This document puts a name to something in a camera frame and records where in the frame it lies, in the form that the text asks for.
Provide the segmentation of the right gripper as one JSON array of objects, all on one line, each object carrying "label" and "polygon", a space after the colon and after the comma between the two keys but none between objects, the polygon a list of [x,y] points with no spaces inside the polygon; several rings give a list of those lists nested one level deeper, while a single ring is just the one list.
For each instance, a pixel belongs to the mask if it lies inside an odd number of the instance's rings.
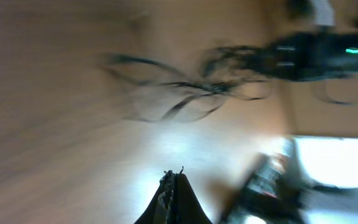
[{"label": "right gripper", "polygon": [[272,75],[291,82],[342,78],[358,73],[358,33],[297,32],[268,45]]}]

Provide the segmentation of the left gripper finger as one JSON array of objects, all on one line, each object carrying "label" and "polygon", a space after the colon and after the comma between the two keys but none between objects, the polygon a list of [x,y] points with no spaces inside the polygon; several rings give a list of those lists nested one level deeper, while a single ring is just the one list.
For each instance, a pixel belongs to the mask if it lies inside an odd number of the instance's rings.
[{"label": "left gripper finger", "polygon": [[135,224],[211,224],[187,178],[179,171],[164,172],[159,187]]}]

